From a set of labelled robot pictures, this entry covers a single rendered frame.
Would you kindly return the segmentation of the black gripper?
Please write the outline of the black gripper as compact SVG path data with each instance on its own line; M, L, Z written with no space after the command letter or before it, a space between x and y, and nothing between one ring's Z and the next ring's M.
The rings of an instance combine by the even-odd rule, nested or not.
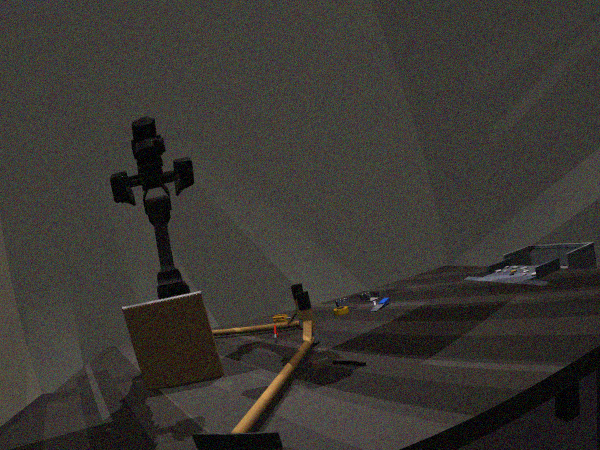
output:
M163 184L170 182L175 182L176 196L179 196L183 189L194 184L193 165L191 158L184 157L173 160L173 166L174 170L163 172L160 162L156 162L139 166L140 174L131 177L127 176L126 171L112 174L110 184L114 201L116 203L130 203L135 206L136 202L131 187L142 185L144 191L162 187Z

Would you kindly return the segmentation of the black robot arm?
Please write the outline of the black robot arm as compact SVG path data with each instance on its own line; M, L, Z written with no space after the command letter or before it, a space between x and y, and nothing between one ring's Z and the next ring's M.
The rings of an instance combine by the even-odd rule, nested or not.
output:
M150 165L160 162L163 166L163 160L160 155L166 152L164 140L161 135L156 135L155 119L147 116L142 117L132 124L134 139L131 140L134 159L137 159L138 173L139 166ZM190 294L190 288L185 281L182 281L181 273L174 266L172 251L168 235L168 221L170 220L170 192L163 184L161 187L168 196L162 195L145 199L148 190L144 191L143 204L146 215L150 223L154 226L156 243L158 248L161 269L157 275L157 293L158 299L176 297L183 294ZM169 199L168 199L169 197Z

